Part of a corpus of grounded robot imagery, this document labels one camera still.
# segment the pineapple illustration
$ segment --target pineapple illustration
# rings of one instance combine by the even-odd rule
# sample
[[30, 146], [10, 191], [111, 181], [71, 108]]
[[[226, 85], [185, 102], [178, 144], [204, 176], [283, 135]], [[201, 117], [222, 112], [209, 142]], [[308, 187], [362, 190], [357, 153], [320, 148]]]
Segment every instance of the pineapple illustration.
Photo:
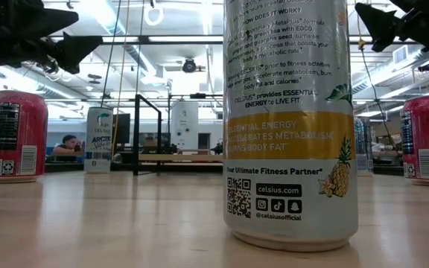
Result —
[[344, 197], [349, 190], [350, 163], [352, 156], [352, 146], [350, 138], [343, 138], [340, 148], [339, 161], [335, 164], [332, 172], [325, 180], [319, 180], [320, 192], [327, 197], [332, 195]]
[[344, 197], [349, 190], [350, 163], [352, 156], [352, 146], [350, 138], [343, 138], [340, 148], [339, 162], [331, 172], [331, 182], [334, 185], [334, 195]]

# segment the celsius can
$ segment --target celsius can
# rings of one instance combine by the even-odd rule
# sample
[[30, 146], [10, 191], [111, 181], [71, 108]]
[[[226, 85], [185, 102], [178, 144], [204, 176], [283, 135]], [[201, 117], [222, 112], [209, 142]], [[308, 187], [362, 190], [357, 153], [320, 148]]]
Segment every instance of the celsius can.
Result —
[[111, 109], [91, 107], [87, 113], [86, 173], [109, 173], [112, 159], [113, 112]]
[[358, 229], [346, 0], [224, 7], [226, 224], [271, 249], [345, 245]]
[[401, 111], [404, 175], [429, 185], [429, 96], [406, 102]]
[[357, 176], [373, 176], [372, 132], [369, 118], [355, 118]]
[[0, 183], [44, 174], [48, 107], [38, 95], [0, 91]]

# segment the social media icons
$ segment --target social media icons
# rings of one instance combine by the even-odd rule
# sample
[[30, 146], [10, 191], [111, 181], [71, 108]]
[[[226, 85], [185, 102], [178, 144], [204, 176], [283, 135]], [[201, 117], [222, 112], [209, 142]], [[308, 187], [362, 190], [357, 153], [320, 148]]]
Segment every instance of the social media icons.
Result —
[[284, 200], [271, 199], [271, 211], [284, 213], [286, 209], [286, 203]]
[[271, 211], [276, 213], [301, 214], [302, 201], [256, 198], [256, 210]]
[[267, 207], [269, 200], [267, 198], [256, 198], [256, 210], [259, 211], [268, 211]]
[[288, 200], [287, 201], [287, 212], [290, 214], [301, 214], [302, 213], [302, 201], [301, 200]]

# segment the nutrition label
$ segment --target nutrition label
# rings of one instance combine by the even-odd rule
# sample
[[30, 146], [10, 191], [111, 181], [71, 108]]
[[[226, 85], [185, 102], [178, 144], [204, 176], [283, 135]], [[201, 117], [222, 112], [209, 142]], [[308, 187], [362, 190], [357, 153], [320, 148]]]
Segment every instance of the nutrition label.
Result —
[[19, 104], [0, 103], [0, 150], [17, 150]]
[[288, 106], [292, 111], [318, 98], [348, 98], [346, 11], [330, 2], [228, 3], [225, 57], [231, 107], [275, 112]]

